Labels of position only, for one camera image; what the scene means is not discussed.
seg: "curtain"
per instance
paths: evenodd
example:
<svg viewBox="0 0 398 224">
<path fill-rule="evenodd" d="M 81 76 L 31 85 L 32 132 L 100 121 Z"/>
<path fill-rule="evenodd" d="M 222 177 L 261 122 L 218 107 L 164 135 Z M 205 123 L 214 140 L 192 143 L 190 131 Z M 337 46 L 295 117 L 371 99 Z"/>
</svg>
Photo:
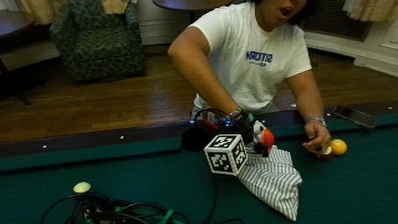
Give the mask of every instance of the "curtain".
<svg viewBox="0 0 398 224">
<path fill-rule="evenodd" d="M 16 0 L 25 12 L 32 13 L 37 24 L 49 24 L 66 0 Z"/>
<path fill-rule="evenodd" d="M 129 0 L 102 0 L 104 12 L 106 14 L 122 14 Z"/>
<path fill-rule="evenodd" d="M 346 0 L 343 10 L 359 21 L 393 21 L 398 14 L 398 0 Z"/>
<path fill-rule="evenodd" d="M 32 13 L 36 18 L 36 24 L 51 24 L 56 14 L 66 0 L 0 0 L 8 10 L 25 11 Z M 106 14 L 121 14 L 126 3 L 137 0 L 102 0 L 104 12 Z"/>
</svg>

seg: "wooden table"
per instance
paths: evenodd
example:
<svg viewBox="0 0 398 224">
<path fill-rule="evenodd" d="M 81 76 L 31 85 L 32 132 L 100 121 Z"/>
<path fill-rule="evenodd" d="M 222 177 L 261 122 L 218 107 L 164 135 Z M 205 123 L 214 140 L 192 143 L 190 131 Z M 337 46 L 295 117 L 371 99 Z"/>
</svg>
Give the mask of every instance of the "wooden table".
<svg viewBox="0 0 398 224">
<path fill-rule="evenodd" d="M 31 27 L 31 25 L 33 25 L 33 23 L 35 17 L 32 14 L 0 10 L 0 43 L 3 38 L 19 35 L 27 28 Z M 0 84 L 8 89 L 13 89 L 11 91 L 13 91 L 19 99 L 25 103 L 25 105 L 29 105 L 25 95 L 17 90 L 19 88 L 16 88 L 13 81 L 11 81 L 12 78 L 9 77 L 9 70 L 3 63 L 1 58 L 0 72 L 1 79 L 4 80 Z"/>
<path fill-rule="evenodd" d="M 152 0 L 154 5 L 158 7 L 170 9 L 189 11 L 190 22 L 197 19 L 196 12 L 212 10 L 217 7 L 229 5 L 232 0 Z"/>
</svg>

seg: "orange ball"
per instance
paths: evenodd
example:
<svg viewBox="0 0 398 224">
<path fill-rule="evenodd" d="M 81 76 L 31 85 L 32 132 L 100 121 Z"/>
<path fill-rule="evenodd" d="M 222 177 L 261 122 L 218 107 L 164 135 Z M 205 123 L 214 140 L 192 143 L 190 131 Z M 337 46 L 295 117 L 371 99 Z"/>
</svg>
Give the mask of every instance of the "orange ball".
<svg viewBox="0 0 398 224">
<path fill-rule="evenodd" d="M 335 156 L 341 156 L 347 152 L 347 144 L 341 139 L 333 139 L 331 140 L 331 153 Z"/>
</svg>

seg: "red object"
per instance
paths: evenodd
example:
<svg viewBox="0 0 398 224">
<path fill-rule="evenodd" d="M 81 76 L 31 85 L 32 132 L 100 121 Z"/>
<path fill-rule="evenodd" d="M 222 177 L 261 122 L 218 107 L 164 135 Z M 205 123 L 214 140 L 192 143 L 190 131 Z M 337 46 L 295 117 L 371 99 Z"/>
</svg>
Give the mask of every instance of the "red object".
<svg viewBox="0 0 398 224">
<path fill-rule="evenodd" d="M 319 160 L 327 161 L 333 157 L 331 148 L 329 147 L 325 154 L 318 155 Z"/>
<path fill-rule="evenodd" d="M 214 129 L 220 128 L 217 125 L 218 118 L 214 113 L 212 113 L 212 112 L 202 113 L 202 120 L 204 120 L 205 124 L 209 125 L 212 128 L 214 128 Z"/>
<path fill-rule="evenodd" d="M 265 129 L 262 131 L 262 139 L 263 139 L 263 145 L 266 146 L 266 150 L 269 152 L 269 154 L 271 153 L 271 148 L 274 145 L 274 134 L 271 133 L 271 131 L 269 129 Z"/>
</svg>

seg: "person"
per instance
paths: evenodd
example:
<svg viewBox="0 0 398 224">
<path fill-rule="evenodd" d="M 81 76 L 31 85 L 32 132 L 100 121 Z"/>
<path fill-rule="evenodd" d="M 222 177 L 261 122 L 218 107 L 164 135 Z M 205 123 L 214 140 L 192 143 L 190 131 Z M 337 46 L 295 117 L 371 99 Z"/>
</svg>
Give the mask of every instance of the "person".
<svg viewBox="0 0 398 224">
<path fill-rule="evenodd" d="M 325 152 L 331 136 L 313 77 L 303 32 L 297 24 L 313 13 L 315 0 L 252 0 L 206 13 L 173 41 L 168 56 L 197 92 L 193 112 L 212 107 L 225 114 L 273 111 L 283 81 L 306 120 L 313 153 Z"/>
</svg>

